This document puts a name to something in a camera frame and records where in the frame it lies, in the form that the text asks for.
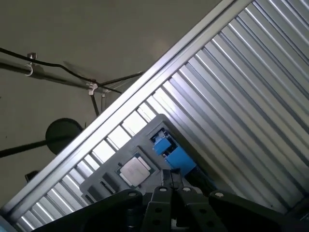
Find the metal bar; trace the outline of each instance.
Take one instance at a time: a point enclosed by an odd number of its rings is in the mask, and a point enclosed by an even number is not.
[[[223,0],[0,211],[17,221],[251,0]]]
[[[97,102],[96,102],[95,95],[90,95],[90,97],[91,97],[93,107],[95,108],[96,116],[98,117],[100,115],[100,113],[98,111],[98,105],[97,105]]]
[[[41,146],[45,146],[47,144],[59,142],[61,140],[65,140],[65,139],[68,139],[68,138],[70,138],[70,137],[62,136],[62,137],[51,139],[51,140],[43,140],[43,141],[31,143],[31,144],[26,144],[26,145],[8,148],[8,149],[0,151],[0,158],[10,156],[10,155],[14,155],[14,154],[17,154],[17,153],[20,153],[20,152],[28,151],[28,150],[31,150],[31,149],[35,149],[35,148],[38,148],[38,147],[41,147]]]
[[[125,81],[125,80],[128,80],[128,79],[134,78],[134,77],[142,76],[142,75],[144,75],[144,73],[145,72],[138,72],[138,73],[135,73],[135,74],[132,74],[132,75],[129,75],[129,76],[125,76],[125,77],[121,77],[121,78],[118,78],[118,79],[115,79],[115,80],[106,81],[106,82],[100,83],[99,87],[114,84],[114,83],[117,83],[117,82],[120,82],[120,81]]]

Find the screw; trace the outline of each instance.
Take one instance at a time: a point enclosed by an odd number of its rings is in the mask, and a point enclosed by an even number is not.
[[[217,192],[214,194],[216,197],[222,198],[224,197],[223,193]]]
[[[188,188],[188,187],[184,187],[184,188],[183,188],[183,191],[185,191],[185,192],[190,192],[190,191],[191,191],[191,189],[190,189],[190,188]]]

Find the metal frame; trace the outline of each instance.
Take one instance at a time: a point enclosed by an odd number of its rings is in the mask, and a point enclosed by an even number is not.
[[[21,218],[151,93],[251,2],[251,0],[221,1],[128,91],[14,196],[1,209],[0,213],[12,222]]]

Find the mounting hole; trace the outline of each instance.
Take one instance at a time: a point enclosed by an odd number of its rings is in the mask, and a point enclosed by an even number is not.
[[[200,212],[201,214],[206,214],[206,213],[207,213],[207,211],[206,211],[205,209],[199,209],[199,212]]]
[[[160,223],[161,223],[160,220],[153,220],[153,224],[156,225],[156,226],[160,225]]]
[[[209,227],[214,227],[214,223],[213,223],[212,221],[208,221],[206,224],[207,224]]]

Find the black cable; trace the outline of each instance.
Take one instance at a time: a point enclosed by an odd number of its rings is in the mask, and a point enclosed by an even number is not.
[[[103,85],[100,85],[100,83],[97,82],[96,80],[92,80],[92,79],[88,79],[88,78],[82,77],[82,76],[72,72],[70,69],[68,69],[67,67],[65,67],[65,66],[63,66],[61,64],[54,64],[54,63],[48,63],[48,62],[40,61],[40,60],[37,60],[37,59],[31,59],[29,57],[23,56],[21,54],[18,54],[18,53],[9,51],[9,50],[6,50],[6,49],[1,48],[1,47],[0,47],[0,52],[2,52],[4,54],[7,54],[9,56],[12,56],[12,57],[16,57],[16,58],[19,58],[19,59],[27,60],[27,61],[32,62],[32,63],[41,64],[41,65],[49,66],[49,67],[61,68],[64,71],[68,72],[69,74],[71,74],[71,75],[73,75],[73,76],[75,76],[75,77],[77,77],[77,78],[79,78],[81,80],[88,81],[88,82],[91,82],[91,83],[95,83],[95,84],[97,84],[101,88],[104,88],[104,89],[107,89],[109,91],[113,91],[113,92],[122,94],[122,92],[120,92],[120,91],[118,91],[116,89],[112,89],[112,88],[108,88],[108,87],[105,87]]]

